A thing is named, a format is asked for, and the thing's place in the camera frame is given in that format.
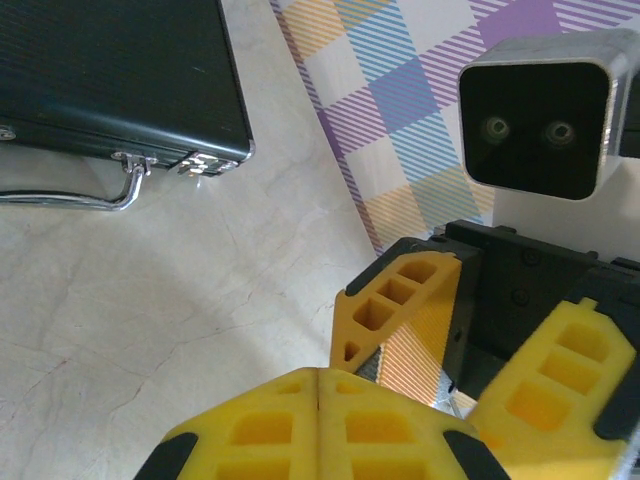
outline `chrome handle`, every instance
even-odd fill
[[[120,195],[114,199],[93,197],[77,193],[21,190],[0,192],[0,204],[11,205],[40,205],[58,208],[87,208],[108,212],[118,212],[129,207],[140,194],[140,187],[145,176],[151,173],[151,165],[155,163],[153,157],[142,157],[118,152],[123,160],[127,179]]]

